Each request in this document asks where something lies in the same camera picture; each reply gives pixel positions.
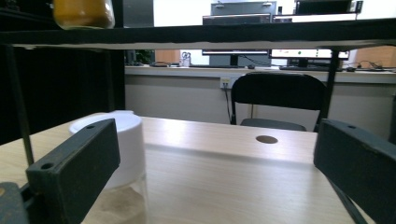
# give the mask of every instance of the power outlet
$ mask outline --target power outlet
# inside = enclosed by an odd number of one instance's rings
[[[230,90],[233,87],[233,83],[236,81],[236,78],[232,77],[221,77],[220,78],[220,85],[219,87],[221,89],[224,89],[224,87],[228,90]]]

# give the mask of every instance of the black metal bar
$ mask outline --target black metal bar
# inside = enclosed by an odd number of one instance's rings
[[[113,82],[113,72],[111,69],[111,52],[106,50],[106,82],[107,82],[107,100],[108,100],[108,110],[114,111],[116,109],[115,104],[115,94],[114,94],[114,82]]]
[[[347,212],[352,217],[353,221],[355,221],[356,224],[367,224],[367,221],[364,219],[364,217],[361,215],[361,212],[359,212],[358,208],[349,199],[349,197],[347,197],[343,191],[341,191],[337,186],[335,186],[330,179],[329,182],[332,185],[334,191],[337,193],[338,198],[340,198]]]
[[[330,62],[329,75],[327,76],[326,94],[324,96],[324,104],[321,109],[321,117],[326,119],[329,117],[330,103],[332,102],[332,89],[334,87],[335,73],[340,63],[338,58],[339,50],[332,50],[332,60]]]
[[[21,137],[23,139],[26,159],[29,165],[35,162],[33,157],[32,144],[30,142],[30,128],[27,118],[26,106],[23,100],[23,93],[21,89],[20,76],[16,63],[14,48],[6,45],[7,66],[11,81],[11,89],[15,98],[15,105],[17,107],[17,116],[20,123]]]

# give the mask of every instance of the glass jar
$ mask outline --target glass jar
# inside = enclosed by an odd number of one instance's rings
[[[111,0],[53,0],[53,18],[64,30],[113,28]]]

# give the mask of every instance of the wooden table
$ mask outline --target wooden table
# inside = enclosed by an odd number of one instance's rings
[[[69,125],[32,135],[37,160]],[[353,223],[313,165],[316,133],[154,118],[143,125],[152,223]],[[21,186],[26,167],[21,140],[0,146],[0,182]]]

